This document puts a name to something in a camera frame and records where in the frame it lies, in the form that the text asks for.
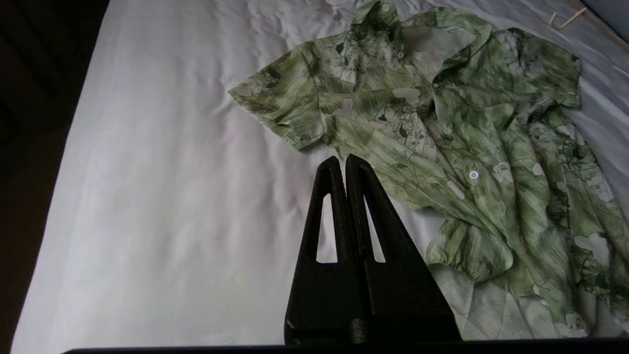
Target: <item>dark floor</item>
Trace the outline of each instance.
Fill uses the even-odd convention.
[[[9,353],[45,228],[65,140],[107,0],[51,0],[77,45],[56,127],[25,133],[0,120],[0,353]]]

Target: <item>wrinkled sheet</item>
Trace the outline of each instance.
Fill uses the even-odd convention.
[[[547,26],[553,11],[572,16],[576,0],[396,1],[402,18],[430,3],[582,59],[583,105],[571,117],[626,213],[627,46],[591,14],[562,31]],[[315,170],[333,152],[295,151],[226,91],[293,46],[347,30],[357,6],[110,1],[13,353],[283,342]],[[441,217],[394,205],[424,256]],[[333,258],[329,219],[322,229],[320,253]],[[617,335],[604,306],[585,300],[593,334]]]

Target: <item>mattress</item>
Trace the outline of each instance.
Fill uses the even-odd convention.
[[[361,1],[111,0],[67,138],[12,352],[99,346],[272,345],[317,165],[226,93],[295,45],[348,29]],[[582,59],[570,113],[629,210],[628,47],[563,1],[400,0],[519,27]],[[422,256],[443,219],[394,206]],[[319,257],[333,261],[333,228]],[[585,298],[595,335],[617,335]]]

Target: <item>shirt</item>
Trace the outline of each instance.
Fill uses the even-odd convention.
[[[527,326],[544,317],[533,336],[572,337],[577,284],[629,329],[629,228],[564,112],[578,81],[577,57],[517,28],[450,8],[400,21],[375,1],[230,94],[293,147],[360,156],[395,199],[439,211],[427,264],[492,284]],[[447,298],[461,328],[473,306]]]

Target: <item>green patterned shirt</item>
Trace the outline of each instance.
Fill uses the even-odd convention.
[[[449,8],[400,21],[375,1],[230,94],[293,147],[360,156],[396,200],[443,214],[426,262],[535,301],[548,336],[586,334],[577,284],[627,329],[628,224],[564,113],[580,105],[579,59],[491,30]]]

